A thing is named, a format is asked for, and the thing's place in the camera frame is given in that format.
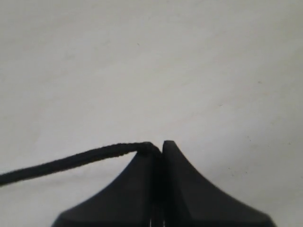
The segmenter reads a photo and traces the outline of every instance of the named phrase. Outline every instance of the white wall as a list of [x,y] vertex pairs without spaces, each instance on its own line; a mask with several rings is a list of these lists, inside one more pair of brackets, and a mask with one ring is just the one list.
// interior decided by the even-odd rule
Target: white wall
[[[213,183],[303,226],[303,1],[1,0],[0,172],[175,140]],[[0,189],[49,227],[133,154]]]

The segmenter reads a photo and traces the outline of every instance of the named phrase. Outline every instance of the black cable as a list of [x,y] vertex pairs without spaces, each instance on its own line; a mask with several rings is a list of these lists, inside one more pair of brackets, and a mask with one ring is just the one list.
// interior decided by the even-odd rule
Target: black cable
[[159,149],[150,142],[114,144],[102,148],[88,150],[76,155],[40,164],[37,166],[18,169],[1,174],[0,187],[10,183],[73,169],[106,158],[122,156],[134,151],[141,153],[153,153],[154,155],[160,154]]

